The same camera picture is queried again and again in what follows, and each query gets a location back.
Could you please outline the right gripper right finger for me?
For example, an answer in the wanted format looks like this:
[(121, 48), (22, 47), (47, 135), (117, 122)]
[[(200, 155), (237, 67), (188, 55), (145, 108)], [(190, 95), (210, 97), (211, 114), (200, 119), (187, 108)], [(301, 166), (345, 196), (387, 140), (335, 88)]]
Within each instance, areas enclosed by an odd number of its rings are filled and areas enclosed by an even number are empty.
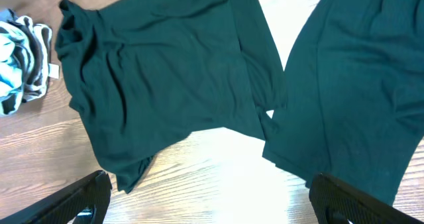
[(319, 224), (423, 224), (331, 175), (314, 177), (309, 200)]

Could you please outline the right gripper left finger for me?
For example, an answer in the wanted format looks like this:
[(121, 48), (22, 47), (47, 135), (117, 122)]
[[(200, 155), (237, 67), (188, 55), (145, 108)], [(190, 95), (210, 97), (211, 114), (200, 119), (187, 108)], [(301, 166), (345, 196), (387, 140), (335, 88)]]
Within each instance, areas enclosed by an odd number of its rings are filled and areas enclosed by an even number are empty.
[(1, 220), (1, 224), (102, 224), (111, 199), (109, 175), (98, 170)]

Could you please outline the black t-shirt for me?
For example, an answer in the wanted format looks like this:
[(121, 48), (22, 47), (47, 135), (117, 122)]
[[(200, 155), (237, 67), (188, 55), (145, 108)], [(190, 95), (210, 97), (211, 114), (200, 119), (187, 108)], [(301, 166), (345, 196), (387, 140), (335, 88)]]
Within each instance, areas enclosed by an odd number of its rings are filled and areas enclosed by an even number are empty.
[(194, 131), (265, 139), (287, 101), (258, 0), (62, 0), (55, 49), (99, 165), (129, 193), (154, 156)]

